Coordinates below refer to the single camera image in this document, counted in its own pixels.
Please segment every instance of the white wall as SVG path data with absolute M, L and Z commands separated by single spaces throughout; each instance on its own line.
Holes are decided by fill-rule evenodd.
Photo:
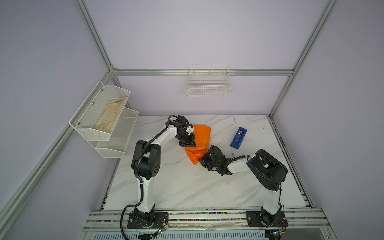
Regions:
M 106 67 L 72 0 L 1 1 L 0 56 L 1 211 Z M 57 160 L 7 239 L 78 237 L 114 164 L 78 138 Z M 59 227 L 57 238 L 43 233 Z
M 339 240 L 381 239 L 384 3 L 341 0 L 275 121 Z
M 293 68 L 326 0 L 87 0 L 117 68 Z
M 231 76 L 230 96 L 188 97 L 186 76 L 120 76 L 131 91 L 129 105 L 140 115 L 266 114 L 286 76 Z

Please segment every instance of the wall-mounted basket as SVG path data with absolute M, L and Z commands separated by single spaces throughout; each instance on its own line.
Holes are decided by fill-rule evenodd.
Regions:
M 229 65 L 188 65 L 188 96 L 229 96 Z
M 100 84 L 101 88 L 82 116 L 75 122 L 75 114 L 70 120 L 70 125 L 103 158 L 121 158 L 128 146 L 139 112 L 125 107 L 130 93 L 128 90 L 105 86 L 101 82 L 96 87 Z M 112 106 L 113 109 L 107 110 L 106 106 Z

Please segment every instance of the orange package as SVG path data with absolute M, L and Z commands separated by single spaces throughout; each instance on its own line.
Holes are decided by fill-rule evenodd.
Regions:
M 195 130 L 192 133 L 195 134 L 196 147 L 185 147 L 185 151 L 192 163 L 196 165 L 199 162 L 199 158 L 208 152 L 211 128 L 206 125 L 193 125 L 193 127 Z

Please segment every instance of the beige cloth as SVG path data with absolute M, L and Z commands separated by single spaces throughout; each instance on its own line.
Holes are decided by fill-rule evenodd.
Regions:
M 110 101 L 105 106 L 103 113 L 93 128 L 99 131 L 112 133 L 112 129 L 118 120 L 119 114 L 124 107 L 126 99 L 127 97 L 123 97 Z

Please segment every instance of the marble tabletop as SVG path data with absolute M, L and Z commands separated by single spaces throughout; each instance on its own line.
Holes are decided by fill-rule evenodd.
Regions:
M 227 157 L 253 155 L 264 149 L 288 168 L 281 188 L 285 208 L 305 207 L 299 188 L 265 115 L 197 115 L 186 116 L 192 124 L 211 128 L 210 145 L 218 146 Z M 127 151 L 119 163 L 105 210 L 122 210 L 137 203 L 138 187 L 131 162 L 135 144 L 159 132 L 167 116 L 139 116 Z M 239 127 L 247 129 L 239 149 L 230 143 Z M 184 147 L 173 138 L 161 146 L 161 166 L 154 181 L 157 210 L 258 209 L 263 204 L 263 187 L 252 172 L 221 176 L 209 172 L 199 163 L 194 165 Z

